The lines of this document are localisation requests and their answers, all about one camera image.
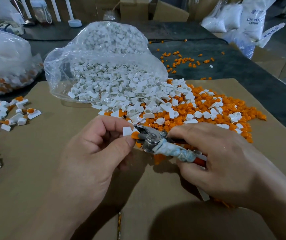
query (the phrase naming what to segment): workbench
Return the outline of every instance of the workbench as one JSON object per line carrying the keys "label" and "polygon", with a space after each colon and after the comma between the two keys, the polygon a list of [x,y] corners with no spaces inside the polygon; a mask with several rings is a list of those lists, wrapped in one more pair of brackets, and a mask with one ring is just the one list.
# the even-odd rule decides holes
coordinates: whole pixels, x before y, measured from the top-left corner
{"label": "workbench", "polygon": [[[181,64],[175,68],[177,73],[170,73],[169,77],[186,80],[199,80],[202,77],[212,77],[213,80],[235,78],[286,127],[286,84],[247,59],[224,40],[217,38],[194,22],[148,21],[130,22],[129,24],[136,26],[152,42],[149,44],[149,49],[157,58],[160,58],[164,52],[173,54],[173,52],[179,51],[183,57],[191,57],[195,61],[201,62],[197,68],[188,67],[188,63]],[[67,23],[58,23],[48,28],[36,26],[26,28],[26,34],[22,37],[30,42],[32,54],[40,53],[44,60],[51,50],[64,47],[84,27],[73,29]],[[211,57],[215,59],[214,62],[202,63]],[[165,57],[163,60],[168,61],[164,64],[171,65],[175,58],[178,57],[173,55]],[[44,80],[46,79],[43,72],[31,85],[0,96],[0,98],[9,101],[17,96],[25,96],[38,81]]]}

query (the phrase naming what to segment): water bottle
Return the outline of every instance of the water bottle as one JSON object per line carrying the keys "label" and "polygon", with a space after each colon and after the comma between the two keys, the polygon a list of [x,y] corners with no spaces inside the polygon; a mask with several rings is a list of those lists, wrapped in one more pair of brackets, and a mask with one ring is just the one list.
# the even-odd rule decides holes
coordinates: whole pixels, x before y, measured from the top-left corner
{"label": "water bottle", "polygon": [[52,16],[49,14],[45,0],[30,0],[36,19],[42,26],[52,23]]}

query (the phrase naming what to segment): person's right hand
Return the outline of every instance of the person's right hand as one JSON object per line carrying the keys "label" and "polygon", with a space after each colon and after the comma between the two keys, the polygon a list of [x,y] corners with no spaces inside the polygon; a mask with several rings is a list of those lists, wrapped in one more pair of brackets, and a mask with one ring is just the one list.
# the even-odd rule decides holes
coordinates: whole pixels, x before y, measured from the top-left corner
{"label": "person's right hand", "polygon": [[175,126],[169,137],[185,139],[207,155],[207,169],[178,161],[181,175],[209,195],[257,210],[286,187],[286,177],[253,145],[234,131],[210,123]]}

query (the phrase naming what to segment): brown cardboard mat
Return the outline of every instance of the brown cardboard mat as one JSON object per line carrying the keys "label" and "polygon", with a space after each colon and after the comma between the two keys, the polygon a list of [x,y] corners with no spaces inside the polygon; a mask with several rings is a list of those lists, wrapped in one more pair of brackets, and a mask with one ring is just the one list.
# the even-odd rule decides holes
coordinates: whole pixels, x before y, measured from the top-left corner
{"label": "brown cardboard mat", "polygon": [[[286,175],[286,128],[235,79],[191,80],[187,83],[240,98],[267,115],[252,120],[254,145]],[[0,132],[0,240],[37,211],[66,142],[98,110],[66,106],[39,82],[26,96],[42,115],[28,125]],[[121,239],[275,239],[263,220],[246,209],[227,209],[201,202],[197,190],[182,180],[171,161],[153,165],[134,150],[127,172],[116,171],[105,199],[72,239],[116,239],[122,208]]]}

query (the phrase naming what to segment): metal tool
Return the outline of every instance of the metal tool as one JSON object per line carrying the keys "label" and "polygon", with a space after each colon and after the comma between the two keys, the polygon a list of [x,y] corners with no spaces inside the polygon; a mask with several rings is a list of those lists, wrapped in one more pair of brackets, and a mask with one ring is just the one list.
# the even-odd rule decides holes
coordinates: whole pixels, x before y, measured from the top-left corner
{"label": "metal tool", "polygon": [[161,154],[165,156],[177,157],[181,161],[193,162],[204,168],[206,167],[206,161],[198,157],[199,153],[175,145],[187,144],[185,140],[168,138],[167,132],[164,130],[158,131],[138,124],[134,125],[134,127],[139,131],[137,143],[143,145],[142,148],[145,152],[158,154],[161,151]]}

